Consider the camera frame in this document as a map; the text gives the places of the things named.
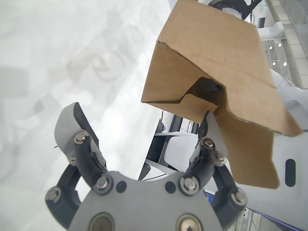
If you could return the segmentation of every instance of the black circular cap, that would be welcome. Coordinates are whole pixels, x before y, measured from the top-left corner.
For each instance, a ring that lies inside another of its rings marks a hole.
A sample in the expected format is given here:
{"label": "black circular cap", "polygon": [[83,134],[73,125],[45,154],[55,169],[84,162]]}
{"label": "black circular cap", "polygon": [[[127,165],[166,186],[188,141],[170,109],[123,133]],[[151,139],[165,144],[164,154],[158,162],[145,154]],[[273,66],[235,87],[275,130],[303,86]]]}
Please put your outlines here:
{"label": "black circular cap", "polygon": [[116,185],[116,191],[118,193],[123,193],[127,188],[127,184],[124,181],[118,182],[118,184]]}
{"label": "black circular cap", "polygon": [[173,182],[166,182],[165,189],[168,193],[173,194],[175,192],[175,184]]}

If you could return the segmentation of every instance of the cable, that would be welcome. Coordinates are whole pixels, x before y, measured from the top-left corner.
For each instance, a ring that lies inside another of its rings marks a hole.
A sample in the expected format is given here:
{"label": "cable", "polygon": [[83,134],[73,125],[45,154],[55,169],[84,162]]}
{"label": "cable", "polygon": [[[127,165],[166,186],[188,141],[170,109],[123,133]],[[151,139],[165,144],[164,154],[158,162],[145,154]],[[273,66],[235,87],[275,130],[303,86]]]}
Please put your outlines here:
{"label": "cable", "polygon": [[[182,127],[180,127],[182,130],[184,130]],[[184,130],[184,131],[186,131],[187,133],[189,133],[187,130]]]}
{"label": "cable", "polygon": [[144,181],[155,179],[155,178],[158,178],[158,177],[161,177],[161,176],[164,176],[164,175],[166,175],[166,174],[163,174],[163,175],[160,175],[160,176],[156,176],[156,177],[153,177],[153,178],[149,178],[149,179],[145,179],[145,180],[142,180],[142,181],[144,182]]}

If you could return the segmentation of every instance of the gray gripper base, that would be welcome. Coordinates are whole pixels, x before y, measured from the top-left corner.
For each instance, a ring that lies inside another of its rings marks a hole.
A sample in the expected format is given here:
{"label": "gray gripper base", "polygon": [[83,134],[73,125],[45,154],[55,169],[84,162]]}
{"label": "gray gripper base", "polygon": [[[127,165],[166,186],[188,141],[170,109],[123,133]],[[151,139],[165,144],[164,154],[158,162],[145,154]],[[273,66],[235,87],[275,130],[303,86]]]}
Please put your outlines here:
{"label": "gray gripper base", "polygon": [[[69,231],[88,230],[91,219],[100,212],[109,213],[115,221],[115,231],[174,231],[177,219],[190,213],[196,216],[203,231],[222,231],[219,220],[208,199],[200,191],[193,197],[184,196],[178,187],[178,180],[184,173],[176,172],[156,181],[137,181],[109,172],[114,179],[112,191],[105,196],[89,192],[80,205]],[[117,193],[118,182],[125,181],[127,189]],[[176,185],[174,194],[165,190],[165,184]]]}

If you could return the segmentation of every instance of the open box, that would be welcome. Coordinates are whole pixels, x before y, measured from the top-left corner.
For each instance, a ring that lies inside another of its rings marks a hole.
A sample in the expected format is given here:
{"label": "open box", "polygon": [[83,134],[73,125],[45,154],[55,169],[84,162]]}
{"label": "open box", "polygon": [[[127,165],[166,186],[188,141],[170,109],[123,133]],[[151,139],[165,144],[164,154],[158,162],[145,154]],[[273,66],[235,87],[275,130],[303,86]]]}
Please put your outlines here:
{"label": "open box", "polygon": [[234,180],[277,188],[274,132],[302,131],[276,91],[257,28],[197,1],[172,10],[141,101],[197,123],[214,112]]}

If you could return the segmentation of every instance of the bolt head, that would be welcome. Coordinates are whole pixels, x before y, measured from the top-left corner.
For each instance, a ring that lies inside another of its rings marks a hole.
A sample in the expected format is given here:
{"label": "bolt head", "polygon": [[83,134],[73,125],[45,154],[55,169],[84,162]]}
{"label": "bolt head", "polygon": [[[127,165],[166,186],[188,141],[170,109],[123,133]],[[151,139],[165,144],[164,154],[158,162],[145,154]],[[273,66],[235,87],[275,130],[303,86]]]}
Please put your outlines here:
{"label": "bolt head", "polygon": [[238,202],[240,202],[240,203],[243,203],[244,201],[245,201],[245,194],[244,193],[242,193],[242,192],[240,192],[240,191],[237,191],[236,193],[235,193],[235,199],[238,201]]}
{"label": "bolt head", "polygon": [[76,137],[74,138],[74,142],[76,144],[82,144],[84,142],[84,140],[86,140],[86,137],[89,135],[88,132],[84,131],[84,132],[80,132],[78,135],[76,135]]}
{"label": "bolt head", "polygon": [[61,196],[61,190],[60,190],[60,188],[58,188],[58,187],[53,187],[53,188],[51,188],[51,189],[47,192],[45,199],[46,199],[46,200],[53,200],[54,203],[55,203],[55,202],[57,202],[57,201],[59,200],[60,196]]}
{"label": "bolt head", "polygon": [[203,144],[204,146],[207,146],[207,147],[213,147],[213,146],[214,146],[214,142],[213,142],[213,140],[210,139],[210,138],[205,138],[205,139],[203,139],[202,144]]}
{"label": "bolt head", "polygon": [[180,231],[199,231],[199,227],[193,219],[184,219],[180,225]]}
{"label": "bolt head", "polygon": [[220,161],[220,162],[223,162],[224,161],[224,156],[221,154],[221,153],[217,153],[216,154],[216,158]]}
{"label": "bolt head", "polygon": [[97,179],[96,186],[98,189],[106,188],[107,184],[108,184],[108,180],[106,177],[102,176],[99,179]]}
{"label": "bolt head", "polygon": [[78,142],[83,142],[86,139],[86,137],[84,135],[77,135],[76,140]]}
{"label": "bolt head", "polygon": [[194,182],[194,180],[190,177],[185,178],[184,180],[184,185],[186,188],[188,188],[189,190],[194,190],[196,188],[196,183]]}

